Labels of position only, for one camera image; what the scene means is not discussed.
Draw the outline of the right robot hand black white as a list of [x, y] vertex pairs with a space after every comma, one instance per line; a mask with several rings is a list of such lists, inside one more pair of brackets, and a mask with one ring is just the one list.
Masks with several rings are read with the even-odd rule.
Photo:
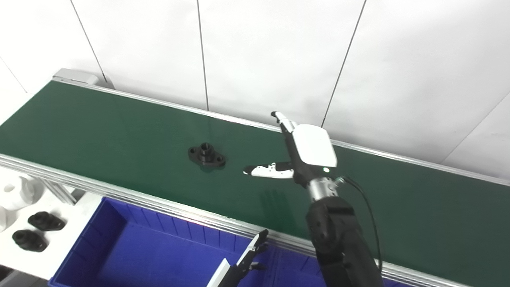
[[284, 136], [289, 162], [272, 162], [244, 167], [253, 177], [293, 179], [304, 188], [315, 179], [330, 178], [337, 168], [337, 156], [328, 132], [315, 125], [298, 124], [283, 113], [273, 111]]

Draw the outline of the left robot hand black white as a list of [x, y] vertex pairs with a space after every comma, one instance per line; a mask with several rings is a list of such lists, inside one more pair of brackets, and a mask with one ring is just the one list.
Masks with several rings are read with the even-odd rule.
[[255, 262], [254, 259], [269, 248], [267, 244], [268, 229], [257, 233], [256, 236], [247, 245], [241, 254], [237, 263], [230, 265], [224, 258], [215, 270], [213, 276], [208, 282], [208, 287], [237, 287], [242, 279], [253, 269], [265, 270], [267, 267], [263, 263]]

